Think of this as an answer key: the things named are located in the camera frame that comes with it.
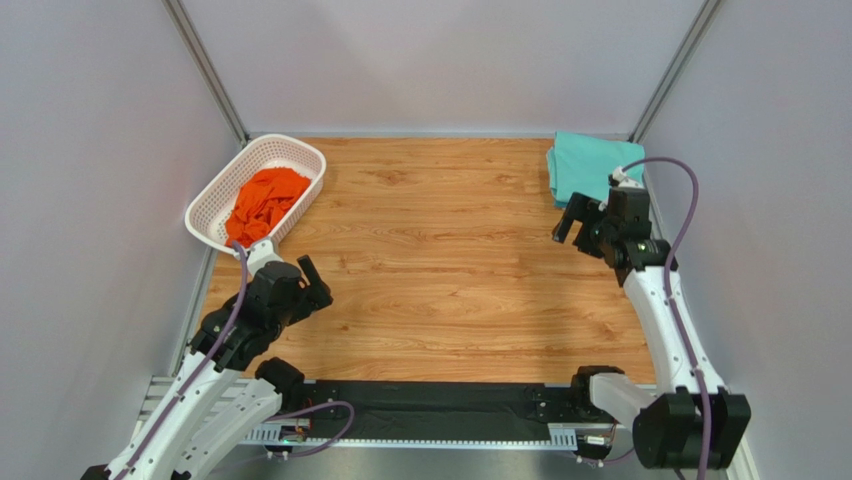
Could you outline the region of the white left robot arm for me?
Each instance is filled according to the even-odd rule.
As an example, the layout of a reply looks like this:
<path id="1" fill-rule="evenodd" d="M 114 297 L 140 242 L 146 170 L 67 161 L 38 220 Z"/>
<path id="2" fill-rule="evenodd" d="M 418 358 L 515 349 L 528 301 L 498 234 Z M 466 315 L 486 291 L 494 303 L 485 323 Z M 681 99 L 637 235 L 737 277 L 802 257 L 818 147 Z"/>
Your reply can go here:
<path id="1" fill-rule="evenodd" d="M 238 292 L 207 314 L 182 365 L 139 433 L 86 479 L 203 479 L 267 418 L 305 406 L 305 375 L 273 357 L 217 414 L 221 395 L 292 324 L 329 307 L 333 298 L 312 259 L 295 264 L 257 253 L 242 259 Z"/>

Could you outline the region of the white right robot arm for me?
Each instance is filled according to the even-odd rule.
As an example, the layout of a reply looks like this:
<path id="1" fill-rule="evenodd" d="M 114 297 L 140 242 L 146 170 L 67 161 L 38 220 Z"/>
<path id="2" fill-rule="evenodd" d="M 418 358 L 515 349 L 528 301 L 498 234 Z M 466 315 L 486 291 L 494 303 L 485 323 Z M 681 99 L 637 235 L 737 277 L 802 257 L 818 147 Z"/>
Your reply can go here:
<path id="1" fill-rule="evenodd" d="M 613 187 L 600 201 L 575 192 L 554 241 L 573 224 L 578 251 L 605 261 L 638 315 L 651 353 L 657 392 L 640 389 L 614 367 L 590 367 L 576 378 L 593 408 L 629 428 L 640 463 L 649 469 L 728 468 L 751 419 L 745 395 L 732 393 L 709 361 L 682 304 L 672 247 L 652 236 L 650 195 Z"/>

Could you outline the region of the mint green t shirt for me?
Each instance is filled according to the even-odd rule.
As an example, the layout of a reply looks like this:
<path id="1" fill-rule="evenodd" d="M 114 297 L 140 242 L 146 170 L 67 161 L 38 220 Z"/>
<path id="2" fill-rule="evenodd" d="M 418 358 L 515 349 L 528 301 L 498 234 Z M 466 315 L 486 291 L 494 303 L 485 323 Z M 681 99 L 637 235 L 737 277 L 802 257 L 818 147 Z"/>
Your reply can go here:
<path id="1" fill-rule="evenodd" d="M 612 171 L 645 157 L 644 147 L 635 143 L 557 131 L 546 153 L 554 206 L 564 209 L 573 193 L 606 200 Z"/>

